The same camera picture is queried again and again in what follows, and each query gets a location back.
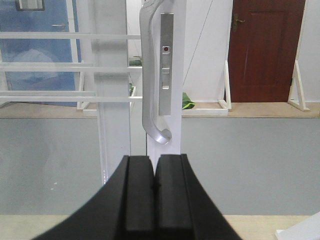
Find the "door handle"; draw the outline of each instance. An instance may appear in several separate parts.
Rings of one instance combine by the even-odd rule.
[[[63,23],[63,24],[52,24],[51,25],[52,27],[61,27],[61,28],[65,28],[66,25]]]
[[[152,36],[152,19],[164,0],[148,0],[140,10],[140,34],[142,52],[142,126],[156,142],[167,144],[172,138],[169,129],[160,130],[154,120],[155,98],[155,50]]]
[[[238,13],[235,13],[235,14],[233,15],[233,25],[232,25],[233,31],[234,31],[234,32],[237,31],[237,29],[238,29],[238,23],[243,24],[243,23],[245,23],[245,22],[246,22],[246,20],[240,20],[240,19],[239,19],[239,14],[238,14]]]

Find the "glass panel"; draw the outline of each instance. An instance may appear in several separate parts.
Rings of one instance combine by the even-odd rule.
[[[1,239],[31,239],[80,208],[102,185],[97,120],[76,111],[69,119],[50,118],[69,107],[35,105],[15,103],[20,118],[0,118]],[[39,114],[42,118],[31,119]]]
[[[73,6],[72,4],[67,6],[65,0],[46,1],[43,11],[17,11],[16,6],[41,8],[44,3],[36,0],[0,0],[1,32],[69,32],[71,30],[68,24],[67,8],[72,8],[71,12],[73,12]],[[76,40],[69,39],[0,39],[0,51],[0,60],[4,63],[78,61]],[[2,87],[1,90],[75,90],[75,74],[72,72],[6,72],[2,78],[5,78],[1,81],[6,82],[7,89]]]

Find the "floor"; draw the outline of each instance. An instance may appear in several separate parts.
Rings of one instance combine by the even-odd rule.
[[[233,103],[228,112],[229,118],[319,118],[320,103],[308,103],[309,112],[302,112],[286,102],[246,102]],[[195,109],[221,109],[218,103],[196,103]],[[218,115],[202,115],[201,117],[216,118]],[[0,107],[0,118],[57,118],[78,119],[88,118],[82,111],[70,106],[44,105],[35,103],[11,102]]]
[[[45,232],[67,215],[0,215],[1,240],[29,240]],[[275,240],[276,230],[285,230],[308,216],[225,215],[244,240]]]
[[[303,112],[286,102],[234,102],[228,112],[230,118],[319,118],[320,103],[308,103],[308,112]],[[221,109],[218,103],[198,102],[196,109]]]

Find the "wooden door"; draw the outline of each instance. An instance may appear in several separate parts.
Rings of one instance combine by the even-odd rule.
[[[287,102],[305,0],[233,0],[232,102]]]

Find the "white wall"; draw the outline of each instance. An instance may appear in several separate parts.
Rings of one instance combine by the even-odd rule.
[[[183,91],[193,101],[217,101],[224,92],[223,73],[232,3],[232,0],[213,0],[199,39],[211,0],[187,2],[184,54],[184,74],[187,76]]]
[[[188,0],[183,87],[193,101],[216,102],[224,94],[224,60],[228,53],[232,0]],[[320,102],[320,1],[309,0],[299,64],[306,101]]]
[[[306,101],[320,102],[320,1],[309,0],[298,56]]]

